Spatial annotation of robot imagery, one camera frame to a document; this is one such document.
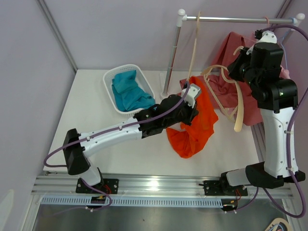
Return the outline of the light pink t shirt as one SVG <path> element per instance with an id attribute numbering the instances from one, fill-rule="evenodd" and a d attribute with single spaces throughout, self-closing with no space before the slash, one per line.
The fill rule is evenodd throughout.
<path id="1" fill-rule="evenodd" d="M 249 45 L 249 44 L 247 43 L 247 44 L 246 44 L 247 47 L 249 47 L 249 46 L 251 47 L 251 46 L 254 44 L 254 42 L 256 41 L 256 40 L 255 40 L 255 35 L 251 35 L 250 40 L 252 41 L 252 43 L 251 43 L 251 45 Z M 289 70 L 286 70 L 282 65 L 281 65 L 281 68 L 282 68 L 282 69 L 281 69 L 280 77 L 285 78 L 285 79 L 290 79 Z"/>

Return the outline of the orange t shirt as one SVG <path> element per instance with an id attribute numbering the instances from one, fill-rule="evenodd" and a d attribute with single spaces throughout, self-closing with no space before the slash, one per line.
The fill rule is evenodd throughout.
<path id="1" fill-rule="evenodd" d="M 218 121 L 204 81 L 199 76 L 192 76 L 189 82 L 201 88 L 201 95 L 196 100 L 199 114 L 190 126 L 181 123 L 180 130 L 166 129 L 170 145 L 182 158 L 190 158 L 203 150 L 208 139 L 214 134 L 214 124 Z"/>

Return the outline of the dusty red t shirt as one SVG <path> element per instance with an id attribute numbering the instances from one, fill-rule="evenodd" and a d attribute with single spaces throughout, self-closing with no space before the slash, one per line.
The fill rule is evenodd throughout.
<path id="1" fill-rule="evenodd" d="M 212 65 L 229 65 L 235 60 L 233 53 L 236 48 L 243 45 L 245 45 L 245 42 L 241 35 L 235 32 L 229 33 L 212 61 Z M 214 111 L 219 108 L 219 104 L 215 100 L 216 98 L 224 108 L 233 110 L 238 105 L 236 85 L 224 81 L 222 75 L 209 75 L 208 83 L 204 81 L 203 75 L 192 76 L 189 82 L 201 88 L 201 95 L 197 98 L 199 114 L 193 119 L 190 126 L 182 123 L 180 125 L 181 129 L 186 131 L 192 131 L 193 129 L 197 131 L 212 130 L 214 124 L 218 121 L 218 116 Z M 257 101 L 251 95 L 249 86 L 243 82 L 239 82 L 239 86 L 244 104 L 243 123 L 246 126 L 253 126 L 262 122 L 260 109 L 257 107 Z"/>

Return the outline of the beige wooden hanger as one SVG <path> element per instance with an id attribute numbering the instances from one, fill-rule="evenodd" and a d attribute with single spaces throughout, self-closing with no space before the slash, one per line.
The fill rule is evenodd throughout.
<path id="1" fill-rule="evenodd" d="M 190 62 L 190 67 L 188 71 L 188 76 L 186 80 L 189 82 L 189 79 L 191 77 L 192 68 L 194 66 L 195 56 L 196 56 L 196 46 L 197 46 L 197 39 L 199 34 L 199 28 L 200 28 L 200 17 L 201 17 L 202 11 L 198 12 L 197 18 L 196 18 L 196 28 L 195 28 L 195 38 L 194 38 L 194 44 L 193 44 L 193 50 L 192 50 L 192 58 Z"/>
<path id="2" fill-rule="evenodd" d="M 229 57 L 228 46 L 222 45 L 211 66 L 201 73 L 214 106 L 233 123 L 235 132 L 242 131 L 244 124 L 244 99 L 238 81 L 229 77 L 224 58 Z"/>

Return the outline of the teal t shirt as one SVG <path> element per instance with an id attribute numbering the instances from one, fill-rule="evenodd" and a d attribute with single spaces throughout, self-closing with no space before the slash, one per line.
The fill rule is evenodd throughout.
<path id="1" fill-rule="evenodd" d="M 154 98 L 137 84 L 136 74 L 136 70 L 130 70 L 116 74 L 112 79 L 112 91 L 116 106 L 121 112 L 129 112 L 139 108 L 147 109 L 155 104 Z"/>

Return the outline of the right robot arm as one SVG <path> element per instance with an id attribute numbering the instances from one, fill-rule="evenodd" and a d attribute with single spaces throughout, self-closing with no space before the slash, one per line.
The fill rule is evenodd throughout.
<path id="1" fill-rule="evenodd" d="M 222 173 L 219 190 L 223 194 L 231 194 L 237 186 L 275 189 L 306 179 L 298 169 L 291 137 L 298 91 L 294 81 L 280 76 L 282 57 L 278 44 L 258 42 L 251 51 L 244 47 L 228 66 L 229 77 L 247 83 L 257 101 L 265 130 L 266 157 L 264 162 Z"/>

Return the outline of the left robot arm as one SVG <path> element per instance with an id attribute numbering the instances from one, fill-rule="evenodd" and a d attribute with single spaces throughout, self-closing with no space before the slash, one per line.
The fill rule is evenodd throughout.
<path id="1" fill-rule="evenodd" d="M 90 162 L 90 156 L 109 146 L 160 134 L 176 123 L 191 125 L 197 115 L 196 97 L 173 94 L 110 128 L 88 133 L 71 129 L 66 133 L 63 150 L 68 174 L 79 176 L 91 192 L 99 193 L 104 180 L 99 168 Z"/>

